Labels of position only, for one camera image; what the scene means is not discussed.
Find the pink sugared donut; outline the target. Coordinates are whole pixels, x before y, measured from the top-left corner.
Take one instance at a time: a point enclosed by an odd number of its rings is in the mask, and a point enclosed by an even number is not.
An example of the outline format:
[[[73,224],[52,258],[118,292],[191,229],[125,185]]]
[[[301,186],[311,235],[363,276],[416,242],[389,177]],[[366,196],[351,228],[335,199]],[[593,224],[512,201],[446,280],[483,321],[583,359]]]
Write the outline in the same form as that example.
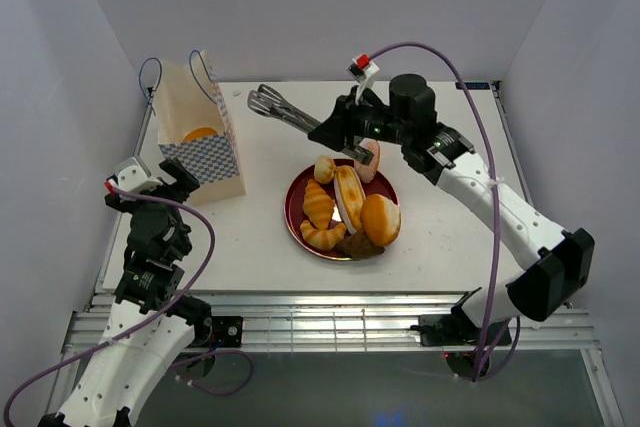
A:
[[[368,164],[363,164],[361,162],[354,162],[354,169],[359,176],[360,180],[363,183],[370,183],[379,167],[380,162],[380,145],[377,140],[374,139],[363,139],[360,144],[360,147],[363,147],[366,150],[369,150],[372,153],[372,158]]]

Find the orange frosted ring donut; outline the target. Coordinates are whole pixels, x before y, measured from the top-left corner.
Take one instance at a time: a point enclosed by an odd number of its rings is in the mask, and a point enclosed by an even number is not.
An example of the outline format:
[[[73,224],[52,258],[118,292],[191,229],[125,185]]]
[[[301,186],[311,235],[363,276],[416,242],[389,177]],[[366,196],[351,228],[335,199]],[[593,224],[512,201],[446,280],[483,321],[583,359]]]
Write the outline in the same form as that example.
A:
[[[214,136],[217,134],[217,131],[211,127],[201,127],[198,129],[193,130],[192,132],[188,133],[183,141],[184,142],[192,142],[195,141],[197,139],[201,139],[201,138],[205,138],[205,137],[209,137],[209,136]]]

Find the long toasted bread roll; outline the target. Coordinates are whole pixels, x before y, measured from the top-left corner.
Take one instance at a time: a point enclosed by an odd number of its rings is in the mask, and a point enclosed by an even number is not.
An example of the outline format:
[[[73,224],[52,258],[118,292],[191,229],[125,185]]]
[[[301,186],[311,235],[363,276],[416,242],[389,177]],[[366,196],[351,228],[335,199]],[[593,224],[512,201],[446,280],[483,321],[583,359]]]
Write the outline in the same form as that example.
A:
[[[359,176],[350,165],[337,168],[333,179],[335,199],[350,234],[361,229],[361,208],[366,198]]]

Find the blue checkered paper bag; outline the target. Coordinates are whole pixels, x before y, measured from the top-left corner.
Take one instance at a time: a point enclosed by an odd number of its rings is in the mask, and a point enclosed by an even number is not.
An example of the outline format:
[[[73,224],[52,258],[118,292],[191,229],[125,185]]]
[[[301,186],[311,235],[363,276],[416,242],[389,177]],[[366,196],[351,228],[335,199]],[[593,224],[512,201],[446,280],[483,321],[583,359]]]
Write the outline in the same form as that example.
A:
[[[232,116],[206,52],[194,49],[184,64],[154,60],[158,75],[148,98],[157,119],[157,146],[164,158],[177,158],[197,178],[194,205],[244,196],[239,148]],[[211,127],[214,136],[184,142],[195,129]]]

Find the round orange bun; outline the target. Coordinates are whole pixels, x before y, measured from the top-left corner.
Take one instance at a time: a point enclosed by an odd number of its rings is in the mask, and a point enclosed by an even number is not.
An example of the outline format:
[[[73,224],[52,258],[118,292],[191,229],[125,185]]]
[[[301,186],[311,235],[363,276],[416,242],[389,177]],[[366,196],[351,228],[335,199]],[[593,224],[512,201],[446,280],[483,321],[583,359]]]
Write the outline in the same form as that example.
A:
[[[393,243],[401,230],[401,210],[390,198],[371,194],[361,208],[362,227],[369,240],[376,246]]]

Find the metal serving tongs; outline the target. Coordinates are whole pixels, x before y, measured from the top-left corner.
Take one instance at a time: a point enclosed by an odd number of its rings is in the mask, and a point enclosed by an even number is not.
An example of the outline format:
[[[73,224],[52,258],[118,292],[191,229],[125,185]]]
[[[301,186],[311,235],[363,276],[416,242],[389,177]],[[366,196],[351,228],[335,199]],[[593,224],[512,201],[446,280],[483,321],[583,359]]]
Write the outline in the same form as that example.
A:
[[[257,89],[249,92],[247,106],[258,115],[277,119],[306,135],[322,123],[295,107],[279,91],[266,84],[260,84]],[[356,144],[357,138],[361,137],[355,137],[349,147]],[[344,154],[345,148],[329,149]]]

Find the brown chocolate pastry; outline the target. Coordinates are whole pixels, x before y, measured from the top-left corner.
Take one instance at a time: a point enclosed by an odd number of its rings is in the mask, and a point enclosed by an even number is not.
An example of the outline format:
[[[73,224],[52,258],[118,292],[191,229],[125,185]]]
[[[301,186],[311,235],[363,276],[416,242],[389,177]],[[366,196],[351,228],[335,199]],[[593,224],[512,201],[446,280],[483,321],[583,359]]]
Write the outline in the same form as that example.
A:
[[[358,231],[339,241],[335,250],[354,260],[364,260],[382,255],[384,247],[375,245],[364,231]]]

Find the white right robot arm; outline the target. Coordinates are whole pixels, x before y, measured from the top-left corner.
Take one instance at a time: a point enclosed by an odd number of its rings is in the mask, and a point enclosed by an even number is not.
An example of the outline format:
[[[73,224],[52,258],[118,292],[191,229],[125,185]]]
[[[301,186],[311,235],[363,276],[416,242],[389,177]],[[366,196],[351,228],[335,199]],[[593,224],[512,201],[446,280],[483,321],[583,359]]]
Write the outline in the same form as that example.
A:
[[[438,121],[435,92],[417,74],[389,84],[383,102],[370,89],[337,98],[331,115],[308,135],[340,152],[358,137],[400,146],[404,160],[453,196],[506,247],[522,273],[494,288],[465,294],[440,324],[464,344],[474,344],[488,325],[523,316],[546,320],[587,282],[595,241],[584,229],[569,231],[536,211],[490,169],[472,143]]]

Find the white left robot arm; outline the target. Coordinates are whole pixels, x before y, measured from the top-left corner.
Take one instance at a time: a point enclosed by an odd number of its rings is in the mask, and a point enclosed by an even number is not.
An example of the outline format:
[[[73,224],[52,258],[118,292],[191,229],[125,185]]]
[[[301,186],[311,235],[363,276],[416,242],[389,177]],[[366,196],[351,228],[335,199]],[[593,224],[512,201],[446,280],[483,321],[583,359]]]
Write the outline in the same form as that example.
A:
[[[179,352],[205,344],[212,334],[211,310],[193,297],[177,297],[179,267],[192,250],[191,232],[180,205],[198,180],[176,158],[160,169],[173,182],[151,175],[131,157],[106,182],[105,203],[128,213],[123,275],[111,313],[82,377],[43,426],[132,426],[151,392]]]

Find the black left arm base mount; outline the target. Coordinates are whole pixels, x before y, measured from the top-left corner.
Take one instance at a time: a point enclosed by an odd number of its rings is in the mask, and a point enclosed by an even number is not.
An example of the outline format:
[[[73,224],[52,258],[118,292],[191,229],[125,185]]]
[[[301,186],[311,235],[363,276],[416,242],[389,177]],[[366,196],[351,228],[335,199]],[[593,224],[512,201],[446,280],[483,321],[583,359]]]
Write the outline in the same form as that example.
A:
[[[242,345],[244,318],[213,316],[203,322],[199,346],[206,348],[237,348]]]

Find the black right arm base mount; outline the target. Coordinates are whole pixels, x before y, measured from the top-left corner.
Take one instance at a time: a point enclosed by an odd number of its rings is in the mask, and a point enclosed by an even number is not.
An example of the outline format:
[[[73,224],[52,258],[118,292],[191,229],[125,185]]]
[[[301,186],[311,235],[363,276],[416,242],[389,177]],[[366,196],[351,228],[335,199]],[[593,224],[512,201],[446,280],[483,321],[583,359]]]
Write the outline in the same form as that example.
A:
[[[504,323],[490,324],[485,345],[494,342],[496,346],[509,346],[512,342],[507,329],[501,334]],[[428,314],[418,317],[417,324],[411,325],[410,331],[420,336],[420,344],[424,347],[434,346],[475,346],[480,338],[481,329],[453,314]]]

